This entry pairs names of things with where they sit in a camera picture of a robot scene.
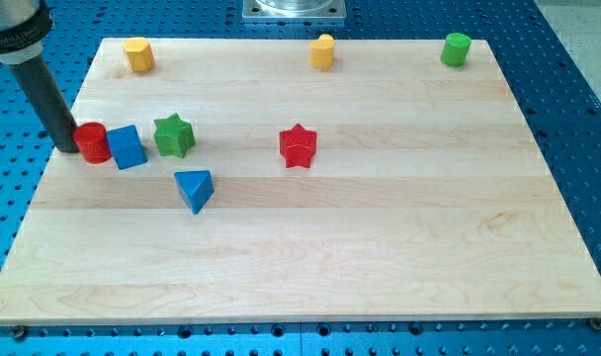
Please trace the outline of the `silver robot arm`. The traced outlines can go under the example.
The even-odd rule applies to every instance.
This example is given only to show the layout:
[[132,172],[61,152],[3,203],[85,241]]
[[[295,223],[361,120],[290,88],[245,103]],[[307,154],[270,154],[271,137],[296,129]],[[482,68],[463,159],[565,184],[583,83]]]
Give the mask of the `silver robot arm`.
[[0,0],[0,68],[10,68],[55,147],[76,153],[77,124],[43,59],[43,38],[52,28],[44,0]]

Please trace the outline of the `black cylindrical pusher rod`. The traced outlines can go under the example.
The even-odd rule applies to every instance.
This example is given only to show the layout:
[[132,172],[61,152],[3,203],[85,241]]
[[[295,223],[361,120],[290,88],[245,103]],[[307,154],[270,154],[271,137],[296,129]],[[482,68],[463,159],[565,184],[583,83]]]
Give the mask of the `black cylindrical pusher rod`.
[[77,153],[79,147],[73,138],[77,124],[43,57],[39,54],[11,64],[10,70],[55,147],[61,152]]

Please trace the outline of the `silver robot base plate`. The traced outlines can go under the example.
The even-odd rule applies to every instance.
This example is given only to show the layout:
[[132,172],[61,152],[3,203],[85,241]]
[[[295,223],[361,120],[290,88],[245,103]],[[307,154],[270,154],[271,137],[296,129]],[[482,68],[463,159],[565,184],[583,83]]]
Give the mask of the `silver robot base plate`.
[[301,20],[347,17],[345,0],[243,0],[244,20]]

